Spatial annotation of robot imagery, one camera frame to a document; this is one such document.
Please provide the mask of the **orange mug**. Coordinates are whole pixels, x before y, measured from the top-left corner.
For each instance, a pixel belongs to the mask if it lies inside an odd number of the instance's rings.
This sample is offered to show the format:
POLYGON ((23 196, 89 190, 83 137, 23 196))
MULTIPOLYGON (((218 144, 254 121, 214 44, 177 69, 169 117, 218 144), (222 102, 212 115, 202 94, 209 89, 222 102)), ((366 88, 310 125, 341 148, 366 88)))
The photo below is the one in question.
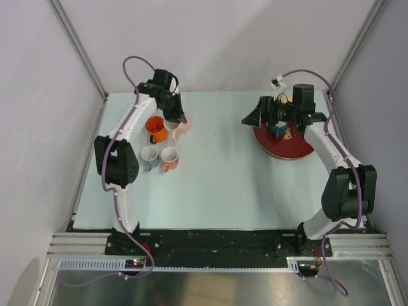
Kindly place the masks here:
POLYGON ((164 126, 164 119, 160 116, 153 116, 148 119, 145 129, 149 134, 149 142, 156 144, 164 142, 168 137, 168 131, 164 126))

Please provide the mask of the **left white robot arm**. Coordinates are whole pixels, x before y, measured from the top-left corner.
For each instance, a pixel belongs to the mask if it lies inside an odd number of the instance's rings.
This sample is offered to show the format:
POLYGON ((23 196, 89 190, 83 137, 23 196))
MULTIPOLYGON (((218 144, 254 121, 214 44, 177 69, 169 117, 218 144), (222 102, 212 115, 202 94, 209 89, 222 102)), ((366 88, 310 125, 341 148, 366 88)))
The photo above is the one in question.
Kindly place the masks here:
POLYGON ((119 247, 127 254, 137 253, 142 245, 141 238, 133 233, 138 221, 129 216, 130 204, 126 199, 127 187, 135 181, 140 168, 131 142, 157 110, 162 111, 167 121, 187 122, 178 85, 173 73, 156 69, 151 79, 136 86, 135 96, 116 127, 94 141, 96 167, 103 189, 113 192, 116 215, 113 228, 123 233, 119 247))

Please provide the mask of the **grey mug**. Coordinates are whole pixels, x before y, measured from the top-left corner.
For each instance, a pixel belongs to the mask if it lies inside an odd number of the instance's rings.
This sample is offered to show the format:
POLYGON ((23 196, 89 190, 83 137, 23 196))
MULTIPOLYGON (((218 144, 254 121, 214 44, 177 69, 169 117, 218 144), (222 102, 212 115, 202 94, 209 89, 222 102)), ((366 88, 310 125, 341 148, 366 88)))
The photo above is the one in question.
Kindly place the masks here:
POLYGON ((152 169, 158 167, 159 165, 159 151, 153 146, 149 145, 142 149, 141 157, 144 160, 144 169, 146 172, 150 172, 152 169))

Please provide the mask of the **blue mug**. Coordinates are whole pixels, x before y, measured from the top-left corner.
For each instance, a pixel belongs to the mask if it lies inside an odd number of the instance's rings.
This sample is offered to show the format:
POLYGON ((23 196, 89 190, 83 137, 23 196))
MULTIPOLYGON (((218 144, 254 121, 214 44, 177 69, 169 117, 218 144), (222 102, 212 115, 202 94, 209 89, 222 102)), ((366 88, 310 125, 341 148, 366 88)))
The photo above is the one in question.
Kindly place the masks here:
POLYGON ((283 123, 278 123, 275 125, 269 125, 268 126, 268 131, 272 135, 272 137, 277 140, 279 137, 281 137, 287 130, 288 128, 288 123, 283 122, 283 123))

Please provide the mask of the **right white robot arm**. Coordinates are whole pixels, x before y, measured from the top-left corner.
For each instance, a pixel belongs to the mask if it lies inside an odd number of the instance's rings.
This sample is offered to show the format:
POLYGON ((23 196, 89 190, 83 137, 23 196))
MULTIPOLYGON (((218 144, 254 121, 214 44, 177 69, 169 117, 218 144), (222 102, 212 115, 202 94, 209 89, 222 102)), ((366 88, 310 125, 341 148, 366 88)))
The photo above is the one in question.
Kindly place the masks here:
POLYGON ((299 224, 293 242, 296 251, 311 256, 324 241, 341 227, 357 230, 363 216, 374 209, 377 172, 363 165, 340 143, 328 127, 325 114, 316 111, 314 86, 296 84, 292 100, 283 102, 280 92, 259 98, 255 109, 242 119, 254 129, 285 122, 300 134, 323 162, 329 176, 321 196, 321 209, 299 224))

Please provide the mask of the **pale pink cup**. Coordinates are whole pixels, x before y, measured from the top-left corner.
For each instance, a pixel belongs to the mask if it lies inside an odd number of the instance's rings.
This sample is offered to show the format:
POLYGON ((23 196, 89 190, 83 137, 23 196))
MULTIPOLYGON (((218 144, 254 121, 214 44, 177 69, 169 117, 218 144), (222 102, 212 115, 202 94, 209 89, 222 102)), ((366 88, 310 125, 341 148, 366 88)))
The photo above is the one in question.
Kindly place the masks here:
POLYGON ((192 120, 189 116, 186 117, 186 123, 183 122, 176 123, 165 120, 164 126, 171 134, 172 140, 178 141, 183 137, 183 135, 187 131, 190 130, 192 126, 192 120))

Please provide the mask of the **pink mug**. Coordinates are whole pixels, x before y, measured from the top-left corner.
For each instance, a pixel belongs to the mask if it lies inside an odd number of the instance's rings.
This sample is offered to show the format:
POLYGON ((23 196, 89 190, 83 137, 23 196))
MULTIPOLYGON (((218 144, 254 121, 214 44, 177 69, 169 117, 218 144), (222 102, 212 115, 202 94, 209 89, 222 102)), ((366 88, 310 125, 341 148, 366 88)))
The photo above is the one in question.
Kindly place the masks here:
POLYGON ((162 165, 163 172, 175 170, 179 165, 179 152, 174 147, 167 147, 162 151, 161 159, 163 162, 162 165))

